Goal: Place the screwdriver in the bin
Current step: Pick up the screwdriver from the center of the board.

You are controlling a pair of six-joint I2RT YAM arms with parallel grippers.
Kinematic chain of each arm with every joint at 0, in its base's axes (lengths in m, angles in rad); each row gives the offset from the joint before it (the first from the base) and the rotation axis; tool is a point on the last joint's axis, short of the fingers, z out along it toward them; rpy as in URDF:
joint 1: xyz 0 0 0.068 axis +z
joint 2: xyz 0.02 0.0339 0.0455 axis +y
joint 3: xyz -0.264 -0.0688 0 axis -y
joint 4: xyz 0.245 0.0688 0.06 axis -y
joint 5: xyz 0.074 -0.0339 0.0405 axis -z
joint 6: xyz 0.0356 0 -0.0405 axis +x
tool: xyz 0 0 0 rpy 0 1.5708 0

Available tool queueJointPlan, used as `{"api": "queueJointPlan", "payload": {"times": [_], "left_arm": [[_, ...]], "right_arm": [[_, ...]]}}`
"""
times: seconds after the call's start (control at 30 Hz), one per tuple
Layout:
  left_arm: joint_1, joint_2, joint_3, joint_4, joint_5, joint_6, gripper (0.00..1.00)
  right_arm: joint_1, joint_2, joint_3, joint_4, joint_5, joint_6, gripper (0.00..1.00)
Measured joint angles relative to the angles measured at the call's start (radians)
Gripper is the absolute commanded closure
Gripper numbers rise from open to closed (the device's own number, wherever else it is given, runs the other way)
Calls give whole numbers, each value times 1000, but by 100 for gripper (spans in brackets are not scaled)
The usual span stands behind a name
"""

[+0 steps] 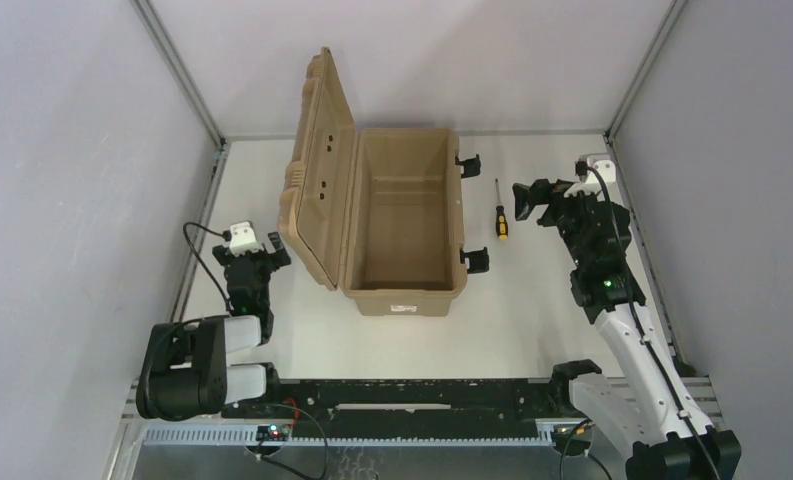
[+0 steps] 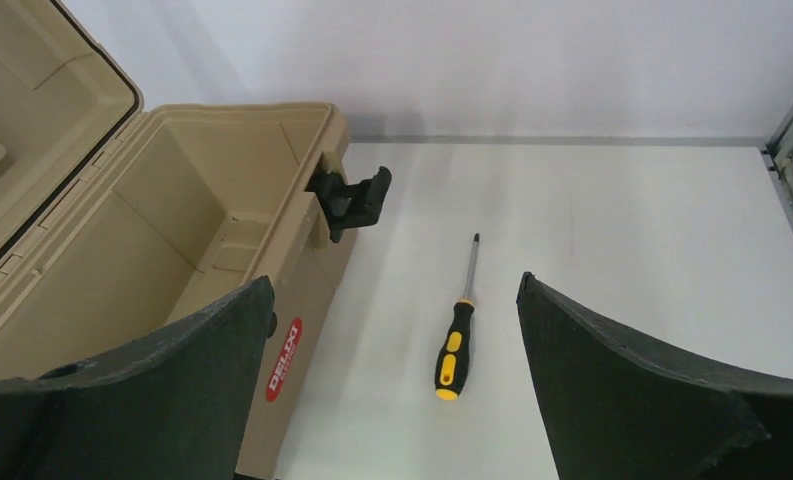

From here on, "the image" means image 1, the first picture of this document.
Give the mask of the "black yellow screwdriver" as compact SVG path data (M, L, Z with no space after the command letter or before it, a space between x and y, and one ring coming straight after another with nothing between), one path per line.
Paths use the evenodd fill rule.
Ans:
M496 218L495 218L495 230L496 236L500 240L505 240L508 238L508 222L505 213L504 203L502 201L501 189L499 179L494 179L494 187L496 193Z

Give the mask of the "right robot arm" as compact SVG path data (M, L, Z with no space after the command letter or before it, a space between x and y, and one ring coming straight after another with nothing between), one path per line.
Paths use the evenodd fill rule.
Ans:
M574 300L609 346L634 395L626 401L594 362L580 360L553 369L562 402L609 439L629 479L733 478L741 444L733 431L714 425L683 383L628 266L629 211L563 180L516 183L512 192L517 220L542 206L538 225L558 230L575 264Z

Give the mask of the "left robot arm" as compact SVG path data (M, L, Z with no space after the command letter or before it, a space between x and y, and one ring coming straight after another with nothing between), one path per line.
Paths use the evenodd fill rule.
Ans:
M212 248L223 268L227 311L153 326L135 396L142 418L184 421L265 393L265 365L232 367L227 356L271 339L269 283L291 258L277 232L268 234L273 247L268 251L252 228L246 231L245 239L228 231L226 243Z

